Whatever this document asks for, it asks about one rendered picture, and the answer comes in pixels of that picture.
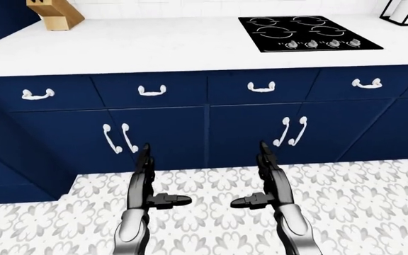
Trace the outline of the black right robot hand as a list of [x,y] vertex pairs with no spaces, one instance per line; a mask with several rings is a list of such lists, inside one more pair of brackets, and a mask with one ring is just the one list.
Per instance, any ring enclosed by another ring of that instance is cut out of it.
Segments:
[[256,155],[258,174],[263,181],[264,193],[253,193],[249,197],[233,200],[231,208],[258,210],[267,205],[280,206],[293,204],[293,192],[288,178],[277,164],[275,154],[264,141],[259,142],[260,153]]

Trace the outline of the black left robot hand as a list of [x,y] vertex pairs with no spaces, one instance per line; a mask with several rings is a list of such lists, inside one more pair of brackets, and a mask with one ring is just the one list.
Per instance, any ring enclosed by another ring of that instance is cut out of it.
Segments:
[[153,182],[155,180],[155,161],[151,156],[151,146],[149,143],[138,155],[137,165],[131,176],[127,191],[127,209],[149,210],[169,210],[174,206],[189,205],[192,198],[186,195],[169,195],[168,193],[158,193],[154,195]]

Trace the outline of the navy blue cabinet door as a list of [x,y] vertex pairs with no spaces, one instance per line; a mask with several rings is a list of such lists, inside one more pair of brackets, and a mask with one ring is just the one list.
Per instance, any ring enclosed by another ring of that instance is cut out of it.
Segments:
[[288,142],[278,148],[281,164],[335,162],[389,106],[390,99],[302,103]]
[[77,174],[132,171],[134,161],[107,110],[0,111],[0,162],[54,195]]
[[283,132],[283,118],[288,116],[291,122],[299,106],[298,103],[212,106],[209,167],[256,165],[259,142],[264,141],[270,149],[277,149],[273,141]]
[[157,170],[202,169],[205,165],[204,107],[110,110],[130,156],[151,146]]
[[408,99],[397,99],[340,161],[386,159],[408,159]]

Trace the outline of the navy blue corner cabinet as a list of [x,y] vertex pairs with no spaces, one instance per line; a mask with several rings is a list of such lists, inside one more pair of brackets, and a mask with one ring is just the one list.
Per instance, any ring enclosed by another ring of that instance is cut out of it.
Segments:
[[54,184],[53,187],[59,190],[54,195],[51,195],[46,190],[36,186],[30,180],[0,163],[0,204],[55,201],[69,192],[74,180],[75,178],[66,178]]

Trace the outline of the black electric cooktop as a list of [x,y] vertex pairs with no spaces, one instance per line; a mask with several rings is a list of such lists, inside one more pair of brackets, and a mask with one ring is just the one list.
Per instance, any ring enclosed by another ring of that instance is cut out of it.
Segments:
[[[334,50],[382,50],[383,47],[363,38],[362,36],[338,25],[323,16],[261,16],[239,17],[239,22],[253,40],[260,52],[311,52]],[[361,46],[352,47],[347,44],[353,39],[361,42]],[[298,48],[285,46],[294,40]],[[305,46],[315,40],[317,49]],[[341,42],[340,48],[327,45],[332,40]]]

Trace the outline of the wooden knife block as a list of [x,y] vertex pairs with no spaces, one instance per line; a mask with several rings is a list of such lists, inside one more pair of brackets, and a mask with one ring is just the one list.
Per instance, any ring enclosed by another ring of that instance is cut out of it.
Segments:
[[44,21],[48,31],[66,31],[85,20],[67,0],[26,0],[26,6]]

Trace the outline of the navy blue tall cabinet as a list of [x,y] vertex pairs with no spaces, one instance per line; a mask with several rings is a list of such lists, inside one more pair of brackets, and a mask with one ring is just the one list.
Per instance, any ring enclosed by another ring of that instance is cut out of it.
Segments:
[[0,0],[0,39],[40,21],[26,0]]

